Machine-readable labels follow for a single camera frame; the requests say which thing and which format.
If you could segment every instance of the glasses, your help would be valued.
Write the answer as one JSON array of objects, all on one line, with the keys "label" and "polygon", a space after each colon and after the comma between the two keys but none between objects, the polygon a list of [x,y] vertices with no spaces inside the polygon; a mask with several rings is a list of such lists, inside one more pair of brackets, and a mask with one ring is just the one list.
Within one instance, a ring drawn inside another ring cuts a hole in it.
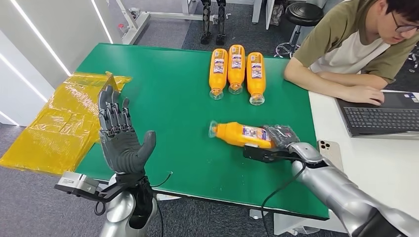
[{"label": "glasses", "polygon": [[416,29],[416,31],[419,31],[419,26],[401,26],[397,23],[396,18],[394,17],[394,13],[391,12],[391,15],[393,16],[394,23],[396,23],[396,32],[403,33],[407,31],[411,31],[413,29]]}]

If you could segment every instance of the wire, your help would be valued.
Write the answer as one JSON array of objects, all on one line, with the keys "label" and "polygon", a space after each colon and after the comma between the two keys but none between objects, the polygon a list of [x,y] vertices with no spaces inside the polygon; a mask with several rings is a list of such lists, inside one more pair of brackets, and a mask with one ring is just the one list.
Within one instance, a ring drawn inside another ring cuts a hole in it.
[{"label": "wire", "polygon": [[162,215],[162,210],[160,210],[160,206],[159,206],[159,203],[157,202],[157,200],[156,200],[156,203],[157,203],[157,209],[159,210],[159,214],[160,214],[160,223],[162,225],[162,237],[163,237],[163,234],[165,232],[164,232],[164,229],[163,229],[163,215]]},{"label": "wire", "polygon": [[307,164],[303,161],[303,159],[300,159],[300,158],[290,158],[290,157],[275,157],[275,158],[283,158],[283,159],[290,160],[290,161],[300,161],[303,166],[302,166],[302,169],[294,177],[292,177],[286,183],[284,183],[279,188],[277,188],[275,191],[273,191],[269,196],[267,196],[265,198],[265,200],[263,201],[262,205],[260,206],[260,212],[262,213],[263,225],[265,227],[266,234],[267,234],[268,237],[269,237],[269,231],[268,231],[268,227],[266,225],[265,215],[263,215],[263,208],[265,207],[265,205],[269,201],[269,199],[271,199],[271,197],[273,197],[279,191],[284,190],[290,183],[294,182],[303,173],[303,171],[307,167]]},{"label": "wire", "polygon": [[[101,203],[102,204],[102,210],[101,211],[98,211],[97,210],[97,207],[99,206],[99,203]],[[96,203],[96,205],[94,206],[94,213],[96,214],[96,216],[101,216],[101,215],[103,215],[104,213],[105,213],[105,211],[106,211],[106,205],[105,205],[105,203],[104,202],[100,202],[100,201],[98,201],[97,203]]]},{"label": "wire", "polygon": [[162,182],[162,183],[160,183],[159,185],[156,185],[156,186],[151,186],[152,188],[156,188],[156,187],[160,187],[161,185],[163,185],[169,178],[170,178],[170,176],[173,174],[173,172],[171,171],[170,173],[169,173],[169,175],[167,176],[167,178]]}]

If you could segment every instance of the orange bottle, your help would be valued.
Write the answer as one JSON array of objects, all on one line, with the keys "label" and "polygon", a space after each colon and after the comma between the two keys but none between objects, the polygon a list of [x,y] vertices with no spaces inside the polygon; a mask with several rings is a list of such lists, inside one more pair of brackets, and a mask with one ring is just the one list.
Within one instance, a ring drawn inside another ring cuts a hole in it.
[{"label": "orange bottle", "polygon": [[228,91],[234,95],[243,91],[242,83],[245,80],[246,56],[245,48],[239,44],[232,45],[228,50]]},{"label": "orange bottle", "polygon": [[246,144],[256,145],[263,149],[273,148],[273,143],[265,129],[241,125],[237,122],[217,123],[209,125],[209,137],[218,137],[228,144],[244,147]]},{"label": "orange bottle", "polygon": [[247,63],[247,82],[248,91],[251,95],[252,105],[261,105],[265,102],[263,93],[266,88],[265,64],[261,53],[251,53],[248,55]]},{"label": "orange bottle", "polygon": [[228,53],[223,48],[217,48],[212,52],[211,67],[209,68],[209,96],[214,100],[221,99],[222,90],[227,84]]}]

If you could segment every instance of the green table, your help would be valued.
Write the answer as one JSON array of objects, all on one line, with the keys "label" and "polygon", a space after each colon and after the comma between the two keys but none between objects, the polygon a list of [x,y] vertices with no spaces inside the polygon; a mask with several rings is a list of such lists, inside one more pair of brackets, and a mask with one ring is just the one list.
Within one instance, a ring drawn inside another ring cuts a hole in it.
[{"label": "green table", "polygon": [[[291,164],[265,164],[242,156],[242,148],[208,137],[211,120],[241,124],[290,125],[301,141],[316,145],[308,92],[283,80],[287,60],[265,58],[265,103],[252,106],[249,94],[209,97],[211,52],[133,45],[99,44],[78,67],[78,72],[131,76],[122,90],[130,99],[133,126],[141,134],[154,130],[157,145],[146,165],[159,192],[260,206],[263,200],[292,177]],[[95,144],[76,172],[109,180],[99,144]],[[271,198],[266,208],[279,213],[326,220],[328,209],[302,184],[293,182]]]}]

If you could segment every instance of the black hair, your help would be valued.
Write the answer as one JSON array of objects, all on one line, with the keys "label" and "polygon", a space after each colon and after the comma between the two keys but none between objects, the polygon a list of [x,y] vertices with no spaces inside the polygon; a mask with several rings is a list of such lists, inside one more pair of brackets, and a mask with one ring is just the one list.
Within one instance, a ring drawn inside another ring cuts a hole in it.
[{"label": "black hair", "polygon": [[387,0],[387,4],[387,14],[395,11],[408,21],[419,21],[419,0]]}]

